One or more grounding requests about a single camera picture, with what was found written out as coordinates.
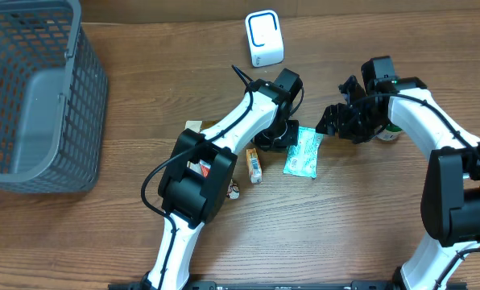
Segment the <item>teal orange snack packet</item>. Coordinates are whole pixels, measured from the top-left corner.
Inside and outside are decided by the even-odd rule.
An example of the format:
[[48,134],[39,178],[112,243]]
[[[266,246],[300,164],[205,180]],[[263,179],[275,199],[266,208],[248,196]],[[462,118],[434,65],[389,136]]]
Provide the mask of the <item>teal orange snack packet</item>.
[[324,138],[314,128],[300,126],[297,144],[288,149],[288,156],[283,168],[284,174],[299,177],[317,177],[318,150]]

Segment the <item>green lidded jar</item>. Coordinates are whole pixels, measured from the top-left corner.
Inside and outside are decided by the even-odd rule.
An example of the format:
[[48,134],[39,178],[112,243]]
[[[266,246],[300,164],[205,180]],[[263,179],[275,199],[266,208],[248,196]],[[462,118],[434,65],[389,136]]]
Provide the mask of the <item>green lidded jar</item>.
[[402,133],[403,131],[400,127],[390,123],[376,137],[382,141],[390,142],[396,140]]

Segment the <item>small orange snack packet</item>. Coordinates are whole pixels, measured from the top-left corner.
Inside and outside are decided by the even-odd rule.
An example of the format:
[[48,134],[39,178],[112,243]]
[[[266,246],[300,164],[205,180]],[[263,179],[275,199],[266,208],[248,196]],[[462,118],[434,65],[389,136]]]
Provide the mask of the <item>small orange snack packet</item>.
[[259,156],[255,148],[246,150],[246,163],[248,174],[252,184],[259,184],[263,180],[263,172],[259,162]]

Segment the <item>beige snack pouch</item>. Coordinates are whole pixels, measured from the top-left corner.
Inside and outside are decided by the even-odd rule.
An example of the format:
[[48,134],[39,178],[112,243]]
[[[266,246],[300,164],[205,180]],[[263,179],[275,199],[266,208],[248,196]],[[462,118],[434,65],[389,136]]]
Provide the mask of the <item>beige snack pouch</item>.
[[[214,126],[216,123],[218,123],[218,120],[213,120],[213,121],[188,120],[185,123],[185,128],[190,129],[192,131],[195,131],[197,133],[200,133],[201,131],[204,131],[204,130]],[[192,169],[194,172],[197,172],[198,174],[202,175],[201,167],[200,167],[199,163],[194,164],[192,162],[188,162],[188,167],[190,169]],[[239,198],[239,195],[240,195],[240,190],[239,190],[238,184],[233,179],[231,179],[229,187],[227,189],[226,197],[230,200],[236,200],[236,199]]]

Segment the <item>red snack bar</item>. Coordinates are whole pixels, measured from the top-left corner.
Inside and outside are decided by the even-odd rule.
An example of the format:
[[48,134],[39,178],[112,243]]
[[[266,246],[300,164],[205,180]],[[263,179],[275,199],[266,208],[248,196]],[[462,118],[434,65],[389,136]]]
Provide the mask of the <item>red snack bar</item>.
[[201,172],[204,177],[207,177],[211,168],[211,165],[205,162],[204,160],[201,160],[199,163],[201,167]]

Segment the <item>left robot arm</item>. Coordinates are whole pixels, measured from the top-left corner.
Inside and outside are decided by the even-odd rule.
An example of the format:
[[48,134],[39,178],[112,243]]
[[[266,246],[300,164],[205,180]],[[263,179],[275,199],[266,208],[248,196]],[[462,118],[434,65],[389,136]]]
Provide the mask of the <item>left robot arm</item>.
[[234,70],[245,86],[241,102],[201,132],[185,129],[168,160],[144,180],[140,197],[164,219],[155,266],[140,289],[182,289],[199,234],[222,207],[238,153],[248,143],[263,151],[285,151],[297,143],[299,123],[291,116],[304,94],[300,76],[284,69],[274,81],[252,80]]

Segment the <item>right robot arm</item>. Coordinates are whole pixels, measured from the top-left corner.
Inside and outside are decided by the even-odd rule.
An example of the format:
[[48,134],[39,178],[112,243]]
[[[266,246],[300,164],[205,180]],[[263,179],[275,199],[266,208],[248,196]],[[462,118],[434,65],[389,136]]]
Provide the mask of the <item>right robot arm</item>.
[[343,103],[325,108],[316,131],[365,143],[388,126],[406,133],[428,161],[420,214],[425,235],[387,289],[448,289],[470,254],[480,254],[480,138],[458,125],[418,77],[399,77],[380,56],[339,85]]

